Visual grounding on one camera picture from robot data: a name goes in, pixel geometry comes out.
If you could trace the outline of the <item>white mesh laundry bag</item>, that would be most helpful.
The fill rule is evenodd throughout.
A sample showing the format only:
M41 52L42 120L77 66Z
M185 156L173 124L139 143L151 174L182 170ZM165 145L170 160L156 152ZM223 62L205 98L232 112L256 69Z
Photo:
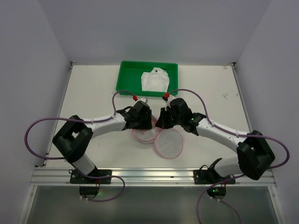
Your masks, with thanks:
M175 159L183 151L183 136L175 129L161 129L155 126L156 117L152 117L152 128L148 130L133 129L136 141L142 144L152 144L155 152L162 158Z

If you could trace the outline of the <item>white bra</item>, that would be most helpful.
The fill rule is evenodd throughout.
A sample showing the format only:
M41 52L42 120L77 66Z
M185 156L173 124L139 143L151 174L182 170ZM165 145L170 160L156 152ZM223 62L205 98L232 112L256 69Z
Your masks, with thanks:
M154 67L151 72L143 72L141 76L142 91L167 92L170 84L168 73Z

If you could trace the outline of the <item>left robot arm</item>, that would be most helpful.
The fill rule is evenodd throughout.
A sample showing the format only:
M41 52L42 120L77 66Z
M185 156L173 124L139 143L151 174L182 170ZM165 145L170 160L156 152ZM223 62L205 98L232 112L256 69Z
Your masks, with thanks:
M95 179L99 177L98 169L86 154L91 139L127 129L149 130L152 128L151 119L150 107L141 100L99 120L81 119L75 115L67 119L52 143L82 176Z

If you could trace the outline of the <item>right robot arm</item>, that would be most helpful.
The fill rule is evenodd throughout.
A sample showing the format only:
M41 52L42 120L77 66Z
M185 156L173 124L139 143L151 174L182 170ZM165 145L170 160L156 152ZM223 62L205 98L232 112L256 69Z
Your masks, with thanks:
M259 131L239 132L209 121L206 115L192 112L182 98L173 95L163 97L163 100L166 106L160 110L157 127L181 126L188 133L211 139L235 152L232 158L216 159L203 173L212 182L237 174L259 180L274 162L275 155Z

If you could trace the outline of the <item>green plastic tray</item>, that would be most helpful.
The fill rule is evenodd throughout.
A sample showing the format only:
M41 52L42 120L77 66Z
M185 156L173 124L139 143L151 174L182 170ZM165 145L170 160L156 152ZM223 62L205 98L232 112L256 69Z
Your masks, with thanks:
M170 83L167 92L178 88L178 65L176 63L122 61L116 90L126 90L137 96L162 97L164 92L142 90L142 74L151 72L154 68L163 69L168 73Z

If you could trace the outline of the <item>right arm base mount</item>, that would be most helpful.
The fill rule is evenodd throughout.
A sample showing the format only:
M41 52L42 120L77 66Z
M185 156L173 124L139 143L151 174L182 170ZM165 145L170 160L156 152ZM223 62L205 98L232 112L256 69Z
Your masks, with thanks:
M215 160L209 167L207 165L202 165L199 169L193 170L193 179L195 184L215 184L226 180L226 182L221 185L217 185L209 190L207 194L213 199L222 200L226 193L227 184L235 184L235 180L229 180L230 176L221 177L214 171L215 165L221 160L221 158Z

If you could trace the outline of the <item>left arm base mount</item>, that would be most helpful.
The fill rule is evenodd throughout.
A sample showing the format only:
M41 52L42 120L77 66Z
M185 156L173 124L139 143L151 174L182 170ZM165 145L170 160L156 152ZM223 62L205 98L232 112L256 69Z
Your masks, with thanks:
M94 199L100 192L101 184L111 183L111 177L103 179L89 178L80 174L80 172L77 169L70 169L69 174L71 175L70 184L79 185L79 194L84 199Z

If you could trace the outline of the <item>aluminium mounting rail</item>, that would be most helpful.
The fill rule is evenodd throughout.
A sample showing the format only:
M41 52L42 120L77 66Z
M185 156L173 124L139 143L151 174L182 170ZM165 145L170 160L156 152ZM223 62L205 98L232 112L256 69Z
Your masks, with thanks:
M111 168L113 176L121 177L126 187L190 187L195 183L194 168ZM95 186L94 184L72 183L70 168L35 168L30 185L32 186ZM273 187L275 180L271 171L266 171L258 180L247 177L236 179L229 187Z

